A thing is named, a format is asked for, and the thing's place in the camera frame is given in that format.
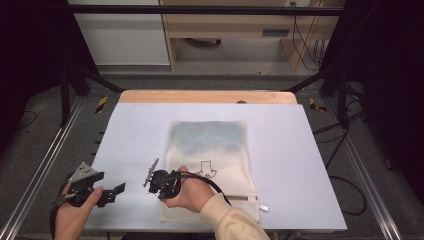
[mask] person's right hand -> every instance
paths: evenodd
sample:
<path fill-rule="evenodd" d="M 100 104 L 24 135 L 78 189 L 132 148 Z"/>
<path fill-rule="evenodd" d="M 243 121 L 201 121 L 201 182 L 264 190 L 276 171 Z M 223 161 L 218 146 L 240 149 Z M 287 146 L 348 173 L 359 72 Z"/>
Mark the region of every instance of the person's right hand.
<path fill-rule="evenodd" d="M 187 167 L 181 166 L 178 172 L 188 172 Z M 183 178 L 181 179 L 180 193 L 174 198 L 162 199 L 169 207 L 183 207 L 192 212 L 199 213 L 203 206 L 215 193 L 209 184 L 200 179 Z"/>

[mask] cloth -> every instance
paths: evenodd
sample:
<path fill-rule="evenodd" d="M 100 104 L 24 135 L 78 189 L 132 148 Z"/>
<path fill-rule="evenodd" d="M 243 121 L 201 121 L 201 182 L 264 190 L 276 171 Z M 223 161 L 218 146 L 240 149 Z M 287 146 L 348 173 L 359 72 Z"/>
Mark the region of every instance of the cloth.
<path fill-rule="evenodd" d="M 211 179 L 229 197 L 232 206 L 243 209 L 259 221 L 259 200 L 250 175 L 244 122 L 173 122 L 166 169 L 170 172 L 182 165 L 190 172 Z M 167 208 L 164 204 L 159 220 L 201 222 L 198 214 L 182 208 Z"/>
<path fill-rule="evenodd" d="M 268 235 L 255 220 L 243 210 L 228 205 L 222 194 L 209 199 L 199 216 L 213 227 L 217 240 L 269 240 Z"/>

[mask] sleeve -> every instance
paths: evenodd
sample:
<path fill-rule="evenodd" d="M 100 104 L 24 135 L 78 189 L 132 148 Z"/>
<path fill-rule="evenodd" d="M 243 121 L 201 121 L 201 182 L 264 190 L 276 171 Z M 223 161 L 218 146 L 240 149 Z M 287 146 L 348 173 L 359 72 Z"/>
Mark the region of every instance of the sleeve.
<path fill-rule="evenodd" d="M 261 226 L 243 210 L 228 205 L 222 193 L 209 199 L 199 216 L 213 227 L 217 240 L 269 240 Z"/>

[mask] horizontal black bar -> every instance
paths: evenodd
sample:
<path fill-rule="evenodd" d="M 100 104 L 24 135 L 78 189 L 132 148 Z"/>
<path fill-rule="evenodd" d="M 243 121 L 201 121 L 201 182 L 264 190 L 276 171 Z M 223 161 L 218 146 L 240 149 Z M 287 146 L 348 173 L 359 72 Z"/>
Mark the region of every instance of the horizontal black bar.
<path fill-rule="evenodd" d="M 69 5 L 44 6 L 52 12 L 92 14 L 219 14 L 219 15 L 296 15 L 343 16 L 360 10 L 309 7 L 248 7 L 248 6 L 152 6 L 152 5 Z"/>

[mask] white tabletop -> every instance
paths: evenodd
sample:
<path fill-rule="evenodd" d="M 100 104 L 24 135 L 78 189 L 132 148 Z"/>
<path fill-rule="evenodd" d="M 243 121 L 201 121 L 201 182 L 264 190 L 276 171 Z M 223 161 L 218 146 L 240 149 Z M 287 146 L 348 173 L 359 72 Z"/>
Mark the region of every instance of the white tabletop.
<path fill-rule="evenodd" d="M 251 174 L 264 229 L 332 232 L 347 229 L 305 112 L 295 104 L 118 103 L 92 167 L 116 202 L 95 208 L 87 230 L 212 231 L 207 224 L 162 223 L 159 204 L 143 188 L 154 159 L 165 169 L 172 121 L 245 121 Z"/>

